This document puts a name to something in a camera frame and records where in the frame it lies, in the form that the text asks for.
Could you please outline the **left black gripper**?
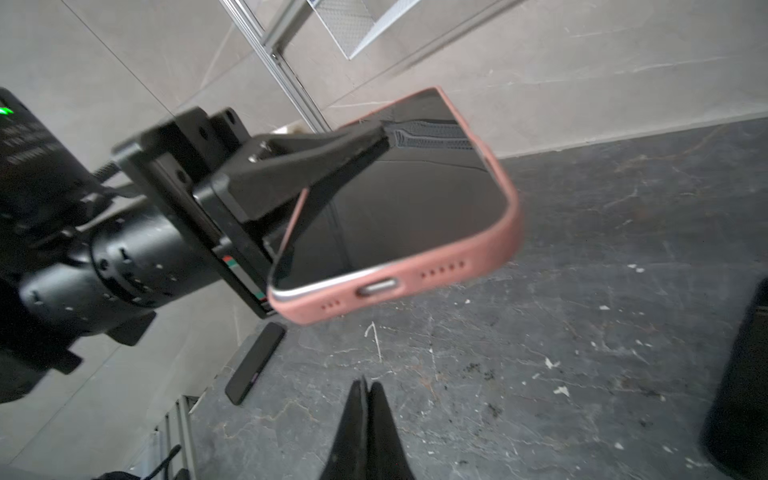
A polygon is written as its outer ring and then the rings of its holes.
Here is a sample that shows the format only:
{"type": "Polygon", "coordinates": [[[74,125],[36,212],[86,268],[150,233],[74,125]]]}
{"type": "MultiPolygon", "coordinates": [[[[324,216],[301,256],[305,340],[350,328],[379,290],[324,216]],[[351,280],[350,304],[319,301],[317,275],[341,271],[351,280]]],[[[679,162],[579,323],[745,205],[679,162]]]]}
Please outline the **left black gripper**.
{"type": "Polygon", "coordinates": [[[155,309],[222,279],[258,317],[274,315],[268,276],[295,197],[389,149],[379,121],[250,137],[233,109],[194,107],[114,147],[116,165],[180,236],[115,249],[115,277],[135,303],[155,309]]]}

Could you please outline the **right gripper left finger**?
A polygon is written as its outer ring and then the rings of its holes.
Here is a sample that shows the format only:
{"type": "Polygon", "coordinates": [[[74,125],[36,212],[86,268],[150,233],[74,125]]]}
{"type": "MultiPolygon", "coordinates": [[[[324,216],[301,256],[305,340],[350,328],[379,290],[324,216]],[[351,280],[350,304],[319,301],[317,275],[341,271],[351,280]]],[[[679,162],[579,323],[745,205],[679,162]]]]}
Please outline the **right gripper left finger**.
{"type": "Polygon", "coordinates": [[[364,377],[350,387],[321,480],[360,480],[367,472],[368,387],[364,377]]]}

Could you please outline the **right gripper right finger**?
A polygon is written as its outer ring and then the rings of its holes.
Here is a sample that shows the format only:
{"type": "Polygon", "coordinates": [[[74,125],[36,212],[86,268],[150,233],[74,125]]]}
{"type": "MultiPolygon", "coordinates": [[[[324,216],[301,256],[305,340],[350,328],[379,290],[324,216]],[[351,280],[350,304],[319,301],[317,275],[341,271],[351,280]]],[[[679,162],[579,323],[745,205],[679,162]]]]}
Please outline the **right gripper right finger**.
{"type": "Polygon", "coordinates": [[[414,480],[380,382],[372,384],[367,401],[367,478],[414,480]]]}

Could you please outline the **pink phone case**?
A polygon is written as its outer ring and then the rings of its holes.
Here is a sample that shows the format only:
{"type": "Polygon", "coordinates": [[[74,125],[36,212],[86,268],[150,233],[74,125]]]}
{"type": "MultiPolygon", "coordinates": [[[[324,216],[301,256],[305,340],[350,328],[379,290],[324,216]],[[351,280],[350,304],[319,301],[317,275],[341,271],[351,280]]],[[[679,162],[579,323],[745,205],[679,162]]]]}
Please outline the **pink phone case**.
{"type": "Polygon", "coordinates": [[[296,226],[298,215],[310,191],[333,194],[342,185],[343,172],[304,189],[287,225],[279,257],[269,276],[267,297],[272,307],[286,319],[297,324],[312,324],[387,300],[414,295],[423,291],[472,279],[503,266],[519,250],[523,238],[523,214],[517,190],[490,148],[469,128],[468,123],[448,98],[437,89],[457,115],[473,145],[483,154],[509,205],[502,217],[489,229],[452,244],[414,255],[387,266],[354,274],[340,283],[301,294],[297,297],[277,297],[271,290],[271,279],[287,241],[296,226]]]}

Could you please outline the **phone with black screen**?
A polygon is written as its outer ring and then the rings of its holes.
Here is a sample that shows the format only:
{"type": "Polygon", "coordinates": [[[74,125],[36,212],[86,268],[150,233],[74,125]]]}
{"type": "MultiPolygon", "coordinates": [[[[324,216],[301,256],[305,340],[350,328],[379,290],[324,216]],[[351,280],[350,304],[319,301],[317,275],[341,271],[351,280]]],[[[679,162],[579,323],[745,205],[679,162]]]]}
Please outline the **phone with black screen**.
{"type": "Polygon", "coordinates": [[[297,297],[452,244],[494,225],[509,202],[443,95],[430,88],[369,115],[389,147],[310,191],[271,279],[297,297]]]}

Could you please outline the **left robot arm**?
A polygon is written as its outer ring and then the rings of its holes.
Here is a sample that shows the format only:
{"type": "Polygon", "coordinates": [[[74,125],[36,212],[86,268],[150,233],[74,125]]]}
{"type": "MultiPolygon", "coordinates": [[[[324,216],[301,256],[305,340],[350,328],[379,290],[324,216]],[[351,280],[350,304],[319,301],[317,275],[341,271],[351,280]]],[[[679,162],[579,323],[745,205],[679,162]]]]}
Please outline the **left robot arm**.
{"type": "Polygon", "coordinates": [[[217,281],[259,317],[279,243],[307,194],[316,215],[388,148],[384,126],[248,133],[194,107],[116,145],[89,171],[1,93],[1,399],[82,362],[104,334],[137,344],[157,311],[217,281]]]}

